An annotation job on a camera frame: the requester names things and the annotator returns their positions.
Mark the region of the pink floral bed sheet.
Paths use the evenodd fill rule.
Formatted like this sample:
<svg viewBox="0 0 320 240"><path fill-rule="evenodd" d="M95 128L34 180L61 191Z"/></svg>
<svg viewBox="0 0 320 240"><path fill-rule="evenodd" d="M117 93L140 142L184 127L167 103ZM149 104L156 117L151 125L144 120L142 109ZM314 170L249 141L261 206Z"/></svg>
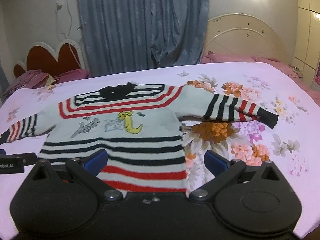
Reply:
<svg viewBox="0 0 320 240"><path fill-rule="evenodd" d="M267 63L208 63L19 89L1 107L1 148L53 164L108 154L99 179L123 193L210 181L211 150L274 162L300 201L295 233L319 226L319 106Z"/></svg>

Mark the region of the blue-grey curtain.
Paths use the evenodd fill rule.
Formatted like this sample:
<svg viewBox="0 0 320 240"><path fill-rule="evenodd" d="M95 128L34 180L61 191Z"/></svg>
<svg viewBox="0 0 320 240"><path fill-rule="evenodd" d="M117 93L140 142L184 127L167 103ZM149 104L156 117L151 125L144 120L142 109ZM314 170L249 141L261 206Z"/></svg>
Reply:
<svg viewBox="0 0 320 240"><path fill-rule="evenodd" d="M209 0L78 0L93 76L199 63Z"/></svg>

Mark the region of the striped knit children's sweater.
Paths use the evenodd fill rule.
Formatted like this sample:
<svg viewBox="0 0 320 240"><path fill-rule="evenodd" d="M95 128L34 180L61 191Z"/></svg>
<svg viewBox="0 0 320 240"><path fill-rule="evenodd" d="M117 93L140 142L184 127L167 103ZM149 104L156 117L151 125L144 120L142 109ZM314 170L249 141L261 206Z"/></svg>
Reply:
<svg viewBox="0 0 320 240"><path fill-rule="evenodd" d="M108 161L99 178L115 189L184 192L186 117L219 124L257 120L270 128L278 121L256 103L192 85L128 83L48 105L12 124L1 143L46 135L39 157L52 164L105 150Z"/></svg>

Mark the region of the pink wall poster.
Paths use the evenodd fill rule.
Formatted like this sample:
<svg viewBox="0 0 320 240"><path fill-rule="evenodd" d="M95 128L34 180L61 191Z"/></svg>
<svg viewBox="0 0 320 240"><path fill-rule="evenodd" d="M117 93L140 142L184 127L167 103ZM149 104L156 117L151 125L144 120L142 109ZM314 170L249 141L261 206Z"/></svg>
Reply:
<svg viewBox="0 0 320 240"><path fill-rule="evenodd" d="M312 69L312 81L311 81L311 89L315 91L319 91L319 62L317 65L311 66Z"/></svg>

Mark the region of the magenta pillow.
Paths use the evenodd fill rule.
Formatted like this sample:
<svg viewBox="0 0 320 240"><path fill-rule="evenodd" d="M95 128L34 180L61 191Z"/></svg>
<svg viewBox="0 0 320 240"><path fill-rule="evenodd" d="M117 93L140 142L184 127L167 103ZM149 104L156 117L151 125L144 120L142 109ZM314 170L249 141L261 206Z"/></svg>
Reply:
<svg viewBox="0 0 320 240"><path fill-rule="evenodd" d="M89 71L85 69L74 69L54 76L55 83L65 83L69 81L82 80L90 77Z"/></svg>

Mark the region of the pink bedding on far bed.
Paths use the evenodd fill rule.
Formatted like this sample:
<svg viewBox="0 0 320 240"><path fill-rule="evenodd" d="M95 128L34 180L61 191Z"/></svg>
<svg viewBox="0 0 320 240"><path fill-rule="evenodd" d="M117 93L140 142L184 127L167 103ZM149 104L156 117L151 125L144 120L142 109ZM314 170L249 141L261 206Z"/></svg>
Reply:
<svg viewBox="0 0 320 240"><path fill-rule="evenodd" d="M201 57L201 63L225 63L225 62L259 62L270 64L277 70L283 72L290 79L292 79L302 90L304 90L317 105L319 105L319 91L312 90L308 87L293 71L293 68L284 62L278 61L276 59L264 58L264 57L252 57L252 56L238 56L231 54L219 54L208 51Z"/></svg>

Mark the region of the red heart-shaped headboard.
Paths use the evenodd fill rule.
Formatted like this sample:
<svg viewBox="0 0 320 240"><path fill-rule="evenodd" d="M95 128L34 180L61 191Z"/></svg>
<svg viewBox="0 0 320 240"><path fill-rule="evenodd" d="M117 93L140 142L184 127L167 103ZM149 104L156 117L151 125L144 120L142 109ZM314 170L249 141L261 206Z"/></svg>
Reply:
<svg viewBox="0 0 320 240"><path fill-rule="evenodd" d="M12 72L15 78L29 70L41 70L51 76L58 76L85 68L80 46L71 39L64 39L55 49L44 42L33 43L25 60L17 61Z"/></svg>

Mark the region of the cream arched headboard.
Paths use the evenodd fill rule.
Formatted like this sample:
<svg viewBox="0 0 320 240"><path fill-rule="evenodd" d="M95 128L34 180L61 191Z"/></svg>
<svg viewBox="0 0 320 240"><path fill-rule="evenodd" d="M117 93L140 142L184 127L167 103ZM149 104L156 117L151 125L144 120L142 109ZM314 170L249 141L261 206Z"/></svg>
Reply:
<svg viewBox="0 0 320 240"><path fill-rule="evenodd" d="M225 14L208 20L203 53L265 57L289 63L280 37L261 19L247 14Z"/></svg>

